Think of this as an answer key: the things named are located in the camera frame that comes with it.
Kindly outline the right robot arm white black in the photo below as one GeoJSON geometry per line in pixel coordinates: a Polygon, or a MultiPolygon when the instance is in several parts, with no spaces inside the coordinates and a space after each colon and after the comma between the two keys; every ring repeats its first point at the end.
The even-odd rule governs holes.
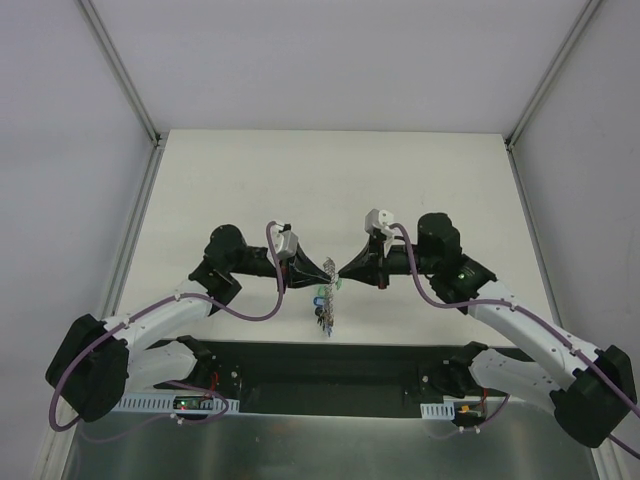
{"type": "Polygon", "coordinates": [[[393,275],[409,275],[432,307],[458,310],[495,330],[526,355],[516,360],[472,342],[430,373],[432,387],[463,398],[498,390],[551,414],[574,440],[599,447],[639,406],[629,356],[606,349],[542,319],[495,273],[464,254],[460,232],[445,213],[423,215],[412,241],[386,210],[365,217],[369,239],[339,272],[343,279],[385,289],[393,275]]]}

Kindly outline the metal disc keyring organizer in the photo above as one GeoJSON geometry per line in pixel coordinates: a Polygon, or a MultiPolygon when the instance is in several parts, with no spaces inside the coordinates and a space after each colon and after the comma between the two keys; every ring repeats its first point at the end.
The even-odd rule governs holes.
{"type": "Polygon", "coordinates": [[[323,263],[324,272],[329,276],[330,282],[325,286],[325,295],[324,296],[315,296],[322,297],[324,299],[323,306],[315,306],[315,315],[317,319],[317,324],[320,326],[322,331],[327,337],[331,337],[334,330],[335,324],[335,315],[334,315],[334,294],[335,282],[339,278],[338,272],[336,270],[336,264],[334,260],[330,257],[327,257],[323,263]]]}

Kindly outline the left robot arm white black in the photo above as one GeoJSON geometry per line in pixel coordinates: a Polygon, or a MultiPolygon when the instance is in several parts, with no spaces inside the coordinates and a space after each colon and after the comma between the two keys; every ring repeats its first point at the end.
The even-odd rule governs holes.
{"type": "Polygon", "coordinates": [[[181,381],[187,388],[213,396],[218,367],[206,345],[190,335],[170,334],[224,311],[244,321],[266,321],[280,310],[289,289],[327,285],[330,276],[313,263],[290,225],[266,227],[267,244],[246,243],[241,231],[225,224],[213,230],[203,259],[166,297],[133,314],[97,319],[85,314],[70,326],[45,373],[54,393],[49,422],[57,432],[59,400],[84,422],[109,413],[131,390],[181,381]],[[273,278],[276,305],[261,316],[231,309],[241,291],[238,275],[273,278]]]}

